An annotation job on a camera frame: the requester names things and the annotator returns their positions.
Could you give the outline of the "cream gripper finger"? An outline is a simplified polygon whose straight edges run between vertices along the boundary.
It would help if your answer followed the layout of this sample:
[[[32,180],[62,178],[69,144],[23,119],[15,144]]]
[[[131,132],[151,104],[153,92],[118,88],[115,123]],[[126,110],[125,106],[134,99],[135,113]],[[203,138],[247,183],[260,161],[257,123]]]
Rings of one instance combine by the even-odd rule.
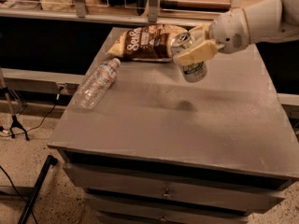
[[[209,25],[207,23],[200,23],[198,26],[193,27],[189,30],[189,33],[193,41],[198,39],[209,39]]]
[[[205,40],[195,47],[189,47],[173,57],[173,61],[181,66],[188,66],[212,59],[218,53],[213,40]]]

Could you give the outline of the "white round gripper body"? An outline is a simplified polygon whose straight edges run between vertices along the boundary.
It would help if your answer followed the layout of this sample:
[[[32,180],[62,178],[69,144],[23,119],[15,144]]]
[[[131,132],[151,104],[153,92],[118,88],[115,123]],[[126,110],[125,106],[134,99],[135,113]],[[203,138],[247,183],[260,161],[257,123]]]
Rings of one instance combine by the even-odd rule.
[[[249,46],[249,29],[245,11],[235,9],[220,14],[209,26],[209,38],[218,52],[231,54]]]

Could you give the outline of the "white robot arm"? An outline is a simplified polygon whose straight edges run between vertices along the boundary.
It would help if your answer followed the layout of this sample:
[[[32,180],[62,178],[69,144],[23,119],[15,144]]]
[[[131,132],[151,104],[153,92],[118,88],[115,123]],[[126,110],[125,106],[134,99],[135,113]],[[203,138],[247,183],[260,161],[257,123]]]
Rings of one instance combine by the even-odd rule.
[[[283,43],[299,35],[299,0],[263,0],[241,7],[230,0],[231,9],[210,24],[190,30],[192,44],[173,60],[181,66],[205,62],[217,53],[231,54],[260,42]]]

